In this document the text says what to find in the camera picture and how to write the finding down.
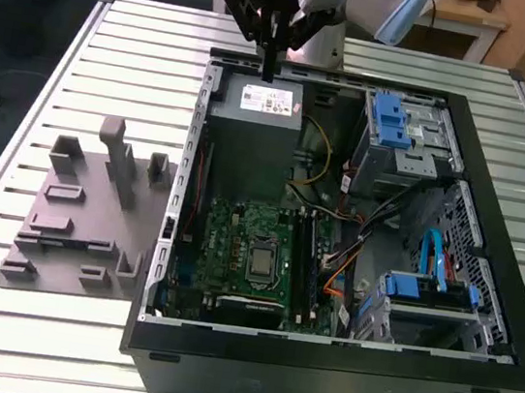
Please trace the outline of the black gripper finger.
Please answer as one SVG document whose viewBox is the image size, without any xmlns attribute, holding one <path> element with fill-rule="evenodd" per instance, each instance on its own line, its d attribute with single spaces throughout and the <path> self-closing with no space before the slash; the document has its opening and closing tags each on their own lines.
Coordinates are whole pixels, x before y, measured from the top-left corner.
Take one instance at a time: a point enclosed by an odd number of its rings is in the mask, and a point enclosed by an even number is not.
<svg viewBox="0 0 525 393">
<path fill-rule="evenodd" d="M 275 20 L 267 82 L 272 83 L 276 74 L 278 55 L 288 49 L 298 50 L 327 25 L 327 12 L 317 11 L 304 15 L 294 23 L 286 12 L 278 12 Z"/>
<path fill-rule="evenodd" d="M 267 81 L 273 41 L 273 14 L 271 10 L 256 10 L 251 0 L 223 0 L 230 10 L 246 41 L 255 42 L 262 56 L 261 79 Z"/>
</svg>

